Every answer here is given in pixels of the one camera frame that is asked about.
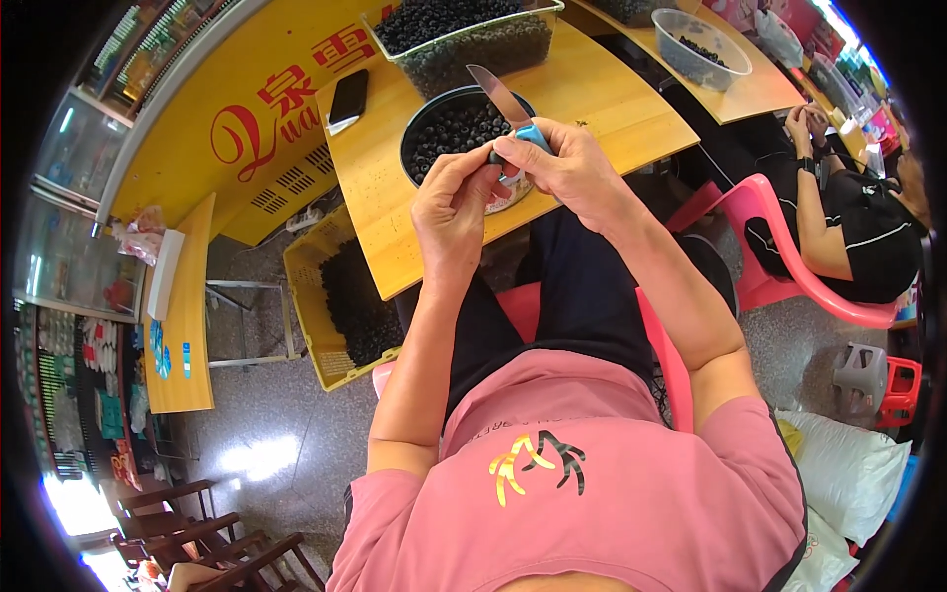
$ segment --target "yellow plastic basket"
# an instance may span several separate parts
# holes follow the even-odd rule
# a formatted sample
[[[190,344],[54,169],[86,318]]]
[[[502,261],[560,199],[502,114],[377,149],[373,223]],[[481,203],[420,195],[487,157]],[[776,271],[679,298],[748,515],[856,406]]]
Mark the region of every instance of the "yellow plastic basket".
[[[342,204],[283,251],[283,265],[299,325],[306,337],[319,384],[327,391],[394,360],[402,350],[401,346],[392,348],[371,364],[356,368],[346,352],[346,338],[332,324],[319,264],[338,253],[339,244],[354,238],[355,228],[348,209]]]

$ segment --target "power strip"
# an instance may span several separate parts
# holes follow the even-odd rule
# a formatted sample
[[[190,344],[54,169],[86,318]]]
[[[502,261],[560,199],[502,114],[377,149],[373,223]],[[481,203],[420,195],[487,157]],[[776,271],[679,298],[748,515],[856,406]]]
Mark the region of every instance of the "power strip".
[[[309,207],[286,221],[286,231],[297,232],[303,228],[308,228],[322,220],[324,215],[315,204],[309,204]]]

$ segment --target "refrigerator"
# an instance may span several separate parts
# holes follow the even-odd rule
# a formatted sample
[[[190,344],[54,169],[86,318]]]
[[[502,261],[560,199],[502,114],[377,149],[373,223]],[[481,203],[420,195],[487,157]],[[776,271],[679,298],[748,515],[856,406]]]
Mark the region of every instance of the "refrigerator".
[[[105,182],[131,122],[73,88],[46,131],[28,188],[13,296],[84,316],[137,323],[145,263],[92,238]]]

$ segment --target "knife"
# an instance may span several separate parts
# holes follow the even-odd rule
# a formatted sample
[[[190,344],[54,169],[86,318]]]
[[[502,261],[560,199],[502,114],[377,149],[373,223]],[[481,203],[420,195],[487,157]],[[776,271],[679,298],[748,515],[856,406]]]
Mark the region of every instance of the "knife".
[[[496,106],[496,109],[506,119],[509,126],[515,130],[514,137],[532,142],[546,152],[553,154],[552,149],[549,148],[549,144],[543,137],[543,133],[540,132],[536,124],[532,122],[532,117],[529,116],[527,110],[520,104],[520,101],[513,96],[500,79],[496,78],[487,68],[475,63],[468,63],[467,70],[471,73],[476,83],[480,85],[480,88],[483,89],[483,92],[487,93],[487,97],[490,98],[490,101]],[[502,156],[494,151],[490,152],[489,161],[493,164],[500,165],[506,162]]]

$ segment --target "smartphone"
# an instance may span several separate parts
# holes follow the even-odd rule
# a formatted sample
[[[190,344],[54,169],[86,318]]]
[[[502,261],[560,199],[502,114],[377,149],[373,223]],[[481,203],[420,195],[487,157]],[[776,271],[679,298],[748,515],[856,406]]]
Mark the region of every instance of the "smartphone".
[[[368,98],[368,70],[362,68],[352,72],[335,85],[335,95],[332,97],[332,109],[329,113],[329,124],[338,123],[349,117],[359,116],[365,112],[365,102]]]

